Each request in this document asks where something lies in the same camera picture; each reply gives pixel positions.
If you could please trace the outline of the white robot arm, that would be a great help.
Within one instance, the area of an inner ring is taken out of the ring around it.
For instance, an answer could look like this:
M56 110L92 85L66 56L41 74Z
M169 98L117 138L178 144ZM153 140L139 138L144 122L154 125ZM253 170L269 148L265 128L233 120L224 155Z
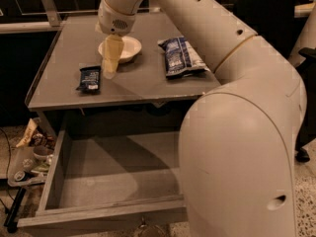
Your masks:
M104 33L142 0L101 0ZM187 112L180 176L192 237L296 237L294 147L307 98L296 69L215 0L155 0L219 81Z

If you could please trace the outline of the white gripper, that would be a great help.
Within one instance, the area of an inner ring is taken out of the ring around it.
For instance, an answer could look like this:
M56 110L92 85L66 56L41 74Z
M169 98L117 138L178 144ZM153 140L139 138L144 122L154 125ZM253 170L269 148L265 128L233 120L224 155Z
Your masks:
M117 73L124 43L135 22L134 15L126 15L113 9L106 0L101 0L98 9L96 31L108 35L103 41L102 69L106 79L112 79Z

